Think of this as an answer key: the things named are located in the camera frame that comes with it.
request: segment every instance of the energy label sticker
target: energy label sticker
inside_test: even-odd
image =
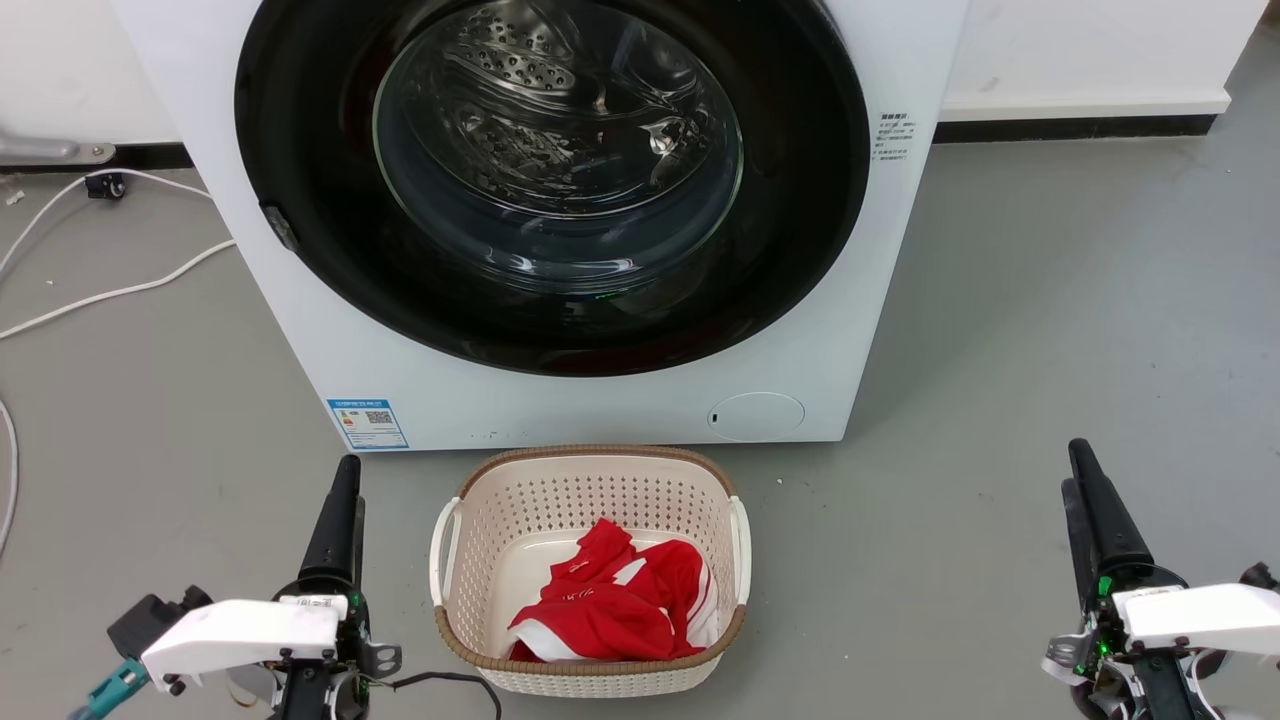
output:
[[[330,400],[329,410],[352,450],[408,450],[390,402]]]

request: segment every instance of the black cable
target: black cable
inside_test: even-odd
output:
[[[396,680],[394,683],[383,683],[392,691],[398,691],[404,685],[412,685],[415,683],[421,683],[422,680],[458,680],[462,683],[475,683],[484,688],[484,692],[489,693],[489,700],[493,701],[493,710],[495,712],[494,720],[502,720],[502,701],[498,700],[498,693],[493,692],[493,685],[488,680],[479,675],[463,675],[462,673],[419,673],[417,675],[410,675],[402,680]]]

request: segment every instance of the metal bracket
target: metal bracket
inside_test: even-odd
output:
[[[70,140],[45,140],[0,135],[0,165],[102,165],[115,158],[110,142],[74,142]]]
[[[404,657],[398,644],[375,642],[365,643],[362,655],[360,665],[367,667],[366,673],[375,680],[399,673],[401,661]]]

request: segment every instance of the white cable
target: white cable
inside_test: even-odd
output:
[[[148,283],[136,284],[133,287],[122,287],[120,290],[113,290],[111,292],[104,292],[102,295],[95,295],[93,297],[86,297],[84,300],[77,300],[76,302],[72,302],[70,305],[68,305],[65,307],[59,307],[58,310],[54,310],[52,313],[45,313],[44,315],[41,315],[38,318],[32,318],[31,320],[27,320],[26,323],[23,323],[20,325],[15,325],[15,327],[12,327],[12,328],[9,328],[9,329],[6,329],[4,332],[0,332],[0,340],[5,340],[5,338],[9,338],[9,337],[13,337],[13,336],[15,336],[15,334],[18,334],[18,333],[20,333],[23,331],[29,331],[31,328],[33,328],[36,325],[42,325],[42,324],[47,323],[49,320],[52,320],[54,318],[61,318],[63,315],[65,315],[65,314],[68,314],[68,313],[70,313],[73,310],[79,310],[81,307],[84,307],[86,305],[93,305],[95,302],[101,302],[104,300],[110,300],[113,297],[119,297],[122,295],[129,295],[129,293],[133,293],[133,292],[142,292],[143,290],[151,290],[154,287],[160,287],[163,284],[169,284],[173,281],[175,281],[179,277],[182,277],[187,270],[195,268],[196,265],[198,265],[200,263],[202,263],[204,260],[206,260],[210,255],[214,255],[215,252],[220,252],[223,250],[227,250],[228,247],[232,247],[234,245],[236,245],[234,240],[228,240],[227,242],[219,242],[218,245],[210,247],[209,250],[201,252],[200,255],[196,255],[191,260],[187,260],[187,263],[183,266],[178,268],[177,270],[169,273],[168,275],[165,275],[165,277],[157,279],[157,281],[151,281]]]
[[[91,178],[91,177],[96,177],[96,176],[105,176],[108,173],[120,173],[120,174],[125,174],[125,176],[134,176],[134,177],[140,177],[140,178],[147,178],[147,179],[159,182],[160,184],[166,184],[169,187],[174,187],[174,188],[178,188],[178,190],[186,190],[187,192],[193,192],[196,195],[200,195],[201,197],[207,197],[209,200],[212,200],[212,196],[210,196],[204,190],[200,190],[200,188],[196,188],[196,187],[191,187],[189,184],[182,184],[180,182],[173,182],[170,179],[165,179],[165,178],[161,178],[161,177],[157,177],[157,176],[152,176],[151,173],[143,173],[143,172],[140,172],[140,170],[129,170],[129,169],[124,169],[124,168],[95,170],[92,173],[88,173],[87,176],[81,177],[76,182],[73,182],[73,183],[68,184],[67,187],[64,187],[63,190],[60,190],[58,192],[58,195],[55,195],[49,202],[46,202],[45,206],[41,208],[38,213],[36,213],[36,217],[32,218],[29,223],[27,223],[27,228],[22,231],[22,234],[18,236],[18,240],[15,240],[14,243],[13,243],[13,246],[9,247],[9,251],[5,252],[4,259],[0,259],[0,279],[4,278],[4,272],[8,268],[9,261],[17,254],[18,246],[22,245],[22,242],[24,240],[27,240],[27,236],[31,234],[32,228],[35,228],[36,223],[38,223],[40,219],[45,217],[45,213],[47,213],[50,208],[52,208],[68,192],[76,190],[77,187],[81,187],[81,184],[83,184],[83,182],[84,182],[86,178]],[[41,315],[38,318],[33,318],[31,320],[27,320],[26,323],[22,323],[20,325],[9,328],[8,331],[4,331],[4,332],[0,332],[0,340],[5,340],[8,337],[13,337],[13,336],[15,336],[15,334],[18,334],[18,333],[20,333],[23,331],[29,331],[31,328],[35,328],[36,325],[42,325],[42,324],[47,323],[49,320],[52,320],[54,318],[60,318],[60,316],[63,316],[63,315],[65,315],[68,313],[72,313],[74,310],[79,310],[81,307],[84,307],[87,305],[93,305],[95,302],[101,302],[104,300],[110,300],[113,297],[119,297],[122,295],[129,295],[129,293],[133,293],[133,292],[141,292],[143,290],[151,290],[154,287],[160,287],[163,284],[169,284],[173,281],[175,281],[179,277],[182,277],[183,274],[186,274],[187,270],[195,268],[196,265],[198,265],[200,263],[202,263],[204,260],[206,260],[207,258],[210,258],[211,255],[214,255],[216,252],[220,252],[223,250],[227,250],[228,247],[230,247],[233,245],[236,245],[234,240],[228,240],[227,242],[220,242],[220,243],[210,247],[209,250],[205,250],[200,255],[196,255],[195,258],[192,258],[191,260],[188,260],[183,266],[178,268],[177,270],[169,273],[168,275],[165,275],[165,277],[157,279],[157,281],[151,281],[148,283],[136,284],[133,287],[125,287],[125,288],[120,288],[120,290],[113,290],[110,292],[104,292],[101,295],[95,295],[93,297],[86,297],[84,300],[79,300],[79,301],[72,302],[70,305],[67,305],[65,307],[59,307],[58,310],[54,310],[52,313],[45,313],[44,315]],[[14,516],[14,512],[17,511],[17,509],[18,509],[18,430],[14,427],[13,415],[9,413],[9,409],[5,406],[4,400],[0,400],[0,416],[4,418],[5,429],[8,429],[8,432],[9,432],[9,505],[8,505],[8,509],[5,510],[5,514],[4,514],[4,524],[0,525],[0,557],[3,557],[4,556],[5,544],[9,542],[9,530],[10,530],[10,528],[13,528],[13,516]]]
[[[82,177],[82,178],[72,182],[70,184],[68,184],[67,187],[61,188],[60,191],[58,191],[58,195],[55,195],[52,197],[52,200],[50,200],[49,202],[46,202],[45,206],[41,208],[38,213],[36,213],[36,217],[32,218],[29,223],[27,223],[27,228],[24,231],[22,231],[22,234],[19,234],[18,240],[15,240],[13,242],[13,245],[9,247],[9,251],[4,254],[4,259],[0,259],[0,279],[4,278],[4,272],[9,266],[9,261],[18,252],[18,247],[22,246],[22,241],[27,240],[27,236],[31,234],[31,229],[36,227],[36,223],[38,223],[40,219],[45,217],[45,213],[47,213],[50,208],[52,208],[59,200],[61,200],[64,196],[67,196],[68,192],[76,190],[77,187],[81,187],[84,183],[86,178],[92,178],[92,177],[97,177],[97,176],[106,176],[106,174],[110,174],[110,173],[120,173],[120,174],[125,174],[125,176],[134,176],[134,177],[140,177],[140,178],[147,178],[147,179],[155,181],[155,182],[157,182],[160,184],[168,184],[169,187],[175,187],[178,190],[186,190],[187,192],[195,192],[196,195],[198,195],[201,197],[206,197],[209,200],[214,199],[211,195],[209,195],[207,192],[205,192],[204,190],[200,190],[197,187],[191,187],[189,184],[182,184],[180,182],[173,182],[172,179],[165,179],[165,178],[161,178],[159,176],[152,176],[151,173],[143,173],[141,170],[129,170],[129,169],[125,169],[125,168],[106,169],[106,170],[95,170],[95,172],[92,172],[92,173],[90,173],[90,174],[87,174],[87,176],[84,176],[84,177]]]
[[[0,400],[0,415],[4,415],[5,428],[9,430],[9,509],[4,511],[4,525],[0,525],[0,556],[4,555],[4,546],[9,542],[9,528],[13,527],[13,514],[18,510],[18,429],[13,427],[13,415]]]

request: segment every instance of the white wall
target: white wall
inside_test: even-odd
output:
[[[1220,113],[1267,0],[973,0],[945,120]]]
[[[178,140],[108,0],[0,0],[0,132]]]
[[[1222,111],[1222,83],[1266,5],[973,3],[945,120]],[[0,0],[0,132],[179,140],[106,0]]]

